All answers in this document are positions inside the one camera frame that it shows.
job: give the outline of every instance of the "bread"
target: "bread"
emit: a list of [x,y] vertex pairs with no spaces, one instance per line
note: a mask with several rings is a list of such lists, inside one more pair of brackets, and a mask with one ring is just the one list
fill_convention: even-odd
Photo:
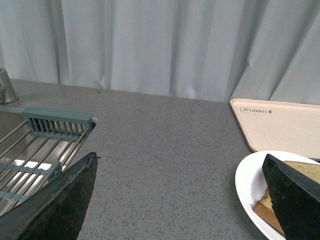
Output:
[[[310,179],[316,181],[320,184],[320,164],[305,163],[298,161],[284,161],[290,167],[296,169],[302,174],[306,175]],[[252,210],[265,222],[276,229],[280,234],[284,236],[284,231],[282,230],[278,219],[272,208],[271,198],[269,195],[268,188],[264,192],[264,196],[255,204]]]

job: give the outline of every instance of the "dark green object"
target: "dark green object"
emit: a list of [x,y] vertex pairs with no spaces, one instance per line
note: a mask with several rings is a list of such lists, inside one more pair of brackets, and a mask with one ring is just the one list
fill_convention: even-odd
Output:
[[287,240],[320,240],[320,184],[267,154],[262,171]]
[[0,217],[1,240],[76,240],[97,172],[91,152],[26,201]]

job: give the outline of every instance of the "speckled countertop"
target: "speckled countertop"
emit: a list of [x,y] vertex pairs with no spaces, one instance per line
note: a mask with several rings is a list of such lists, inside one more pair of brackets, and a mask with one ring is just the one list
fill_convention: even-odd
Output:
[[235,187],[251,154],[227,103],[12,80],[9,107],[92,112],[97,152],[79,240],[263,240]]

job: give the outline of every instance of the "curtain fold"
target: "curtain fold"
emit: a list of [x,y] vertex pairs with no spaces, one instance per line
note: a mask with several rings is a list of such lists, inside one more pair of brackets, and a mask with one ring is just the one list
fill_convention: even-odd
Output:
[[320,105],[318,0],[1,1],[13,79]]

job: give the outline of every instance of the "sink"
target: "sink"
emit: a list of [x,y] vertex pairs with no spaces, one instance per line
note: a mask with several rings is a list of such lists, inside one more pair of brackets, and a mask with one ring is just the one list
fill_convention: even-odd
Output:
[[29,168],[49,170],[58,162],[61,168],[57,172],[61,172],[69,166],[82,144],[80,140],[34,136],[21,111],[0,110],[0,164],[23,166],[20,170],[0,167],[0,197],[6,194],[4,192],[14,193],[14,197],[7,194],[0,198],[0,216],[51,179],[48,174],[32,173]]

